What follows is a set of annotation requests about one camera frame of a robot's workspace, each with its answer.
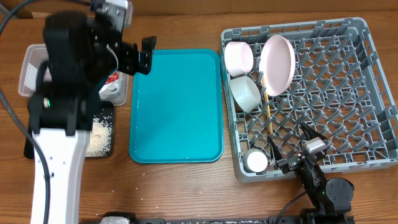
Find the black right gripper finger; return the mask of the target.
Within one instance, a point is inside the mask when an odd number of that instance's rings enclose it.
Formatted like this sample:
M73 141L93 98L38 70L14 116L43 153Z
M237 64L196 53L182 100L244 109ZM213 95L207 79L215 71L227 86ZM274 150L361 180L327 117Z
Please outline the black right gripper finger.
M324 135L316 132L306 123L301 123L300 125L305 135L304 146L326 146L326 137Z
M279 162L284 158L282 154L279 152L279 148L275 145L274 141L270 136L267 137L267 142L270 145L270 165L272 167L278 167Z

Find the light green cup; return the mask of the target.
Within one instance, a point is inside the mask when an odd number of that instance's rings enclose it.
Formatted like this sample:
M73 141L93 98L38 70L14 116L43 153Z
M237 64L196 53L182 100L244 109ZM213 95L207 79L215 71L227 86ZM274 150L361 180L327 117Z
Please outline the light green cup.
M263 172L268 166L268 158L258 149L249 149L243 154L243 166L250 172Z

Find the red snack wrapper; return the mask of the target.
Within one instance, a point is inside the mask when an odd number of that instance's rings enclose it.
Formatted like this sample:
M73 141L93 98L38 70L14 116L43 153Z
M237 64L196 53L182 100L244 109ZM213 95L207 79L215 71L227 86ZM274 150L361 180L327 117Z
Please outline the red snack wrapper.
M105 84L107 85L107 84L110 84L110 83L114 83L114 82L116 82L118 80L119 80L119 73L118 72L114 72L112 75L110 75L108 77L108 79L106 80Z

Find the white tissue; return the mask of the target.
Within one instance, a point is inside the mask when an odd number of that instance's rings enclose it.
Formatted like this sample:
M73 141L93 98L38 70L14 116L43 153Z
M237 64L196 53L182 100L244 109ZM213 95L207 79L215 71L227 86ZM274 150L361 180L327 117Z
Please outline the white tissue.
M110 95L117 93L121 88L122 79L119 77L118 79L109 77L103 87L100 89L100 95Z

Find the wooden chopstick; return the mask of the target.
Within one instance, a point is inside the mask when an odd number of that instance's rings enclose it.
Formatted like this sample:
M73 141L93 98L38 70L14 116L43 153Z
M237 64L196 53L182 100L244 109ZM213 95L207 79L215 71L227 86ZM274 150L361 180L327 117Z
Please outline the wooden chopstick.
M262 76L262 84L263 84L263 87L266 88L265 75ZM272 121L271 121L271 109L270 109L270 105L269 105L269 95L268 95L268 93L266 91L264 92L264 98L265 98L265 101L267 103L267 110L266 110L267 118L268 118L268 120L270 120L270 122L269 122L269 133L273 134L274 130L273 130Z

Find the light green bowl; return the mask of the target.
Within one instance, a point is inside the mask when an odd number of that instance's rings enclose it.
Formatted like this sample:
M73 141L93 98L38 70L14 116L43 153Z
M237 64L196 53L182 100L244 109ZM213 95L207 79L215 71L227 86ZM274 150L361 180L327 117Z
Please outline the light green bowl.
M261 95L256 84L247 76L232 79L230 88L235 101L244 112L251 112L261 103Z

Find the large pink plate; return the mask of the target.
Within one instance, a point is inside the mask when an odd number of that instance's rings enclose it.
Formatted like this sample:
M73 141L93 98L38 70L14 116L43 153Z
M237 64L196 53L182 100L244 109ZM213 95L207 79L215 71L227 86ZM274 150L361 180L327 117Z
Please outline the large pink plate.
M278 96L288 89L295 73L295 52L288 39L273 35L266 41L259 71L263 74L269 96Z

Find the pink bowl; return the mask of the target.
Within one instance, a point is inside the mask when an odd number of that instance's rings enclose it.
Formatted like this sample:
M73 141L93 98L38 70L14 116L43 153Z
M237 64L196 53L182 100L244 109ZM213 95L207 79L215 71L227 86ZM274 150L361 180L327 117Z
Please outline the pink bowl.
M224 49L224 62L232 77L250 72L254 65L254 56L249 44L229 42Z

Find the rice grains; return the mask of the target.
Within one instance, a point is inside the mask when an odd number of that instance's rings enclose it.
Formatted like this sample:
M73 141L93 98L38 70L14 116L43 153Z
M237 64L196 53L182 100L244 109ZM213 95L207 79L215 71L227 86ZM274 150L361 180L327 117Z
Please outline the rice grains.
M93 119L90 144L86 157L103 157L111 150L112 123L100 118Z

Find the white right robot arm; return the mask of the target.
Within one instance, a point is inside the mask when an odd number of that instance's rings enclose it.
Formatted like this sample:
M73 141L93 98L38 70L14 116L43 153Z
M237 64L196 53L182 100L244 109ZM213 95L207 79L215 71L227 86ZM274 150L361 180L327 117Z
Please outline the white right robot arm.
M264 93L248 77L254 62L254 52L248 43L231 41L226 44L224 63L232 77L229 89L245 112L251 112L261 102L268 103L270 97L285 92L295 74L294 49L290 41L281 35L273 35L261 51L259 74L266 89ZM244 168L252 173L262 172L268 166L284 174L293 172L313 204L311 209L301 211L300 223L353 223L354 220L346 214L351 210L354 185L343 178L325 177L318 161L326 156L327 138L304 122L299 126L305 142L297 155L283 157L271 136L268 136L270 154L266 155L260 149L248 149L241 157Z

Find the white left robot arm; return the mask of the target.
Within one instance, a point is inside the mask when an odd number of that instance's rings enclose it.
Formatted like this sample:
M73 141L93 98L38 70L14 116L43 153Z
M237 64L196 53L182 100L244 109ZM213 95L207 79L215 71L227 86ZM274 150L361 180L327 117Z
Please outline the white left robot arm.
M32 223L77 223L81 175L100 89L115 72L148 74L156 37L142 46L123 41L130 1L90 1L94 18L80 11L48 16L43 39L48 53L39 65L24 126L5 97L1 103L34 150Z

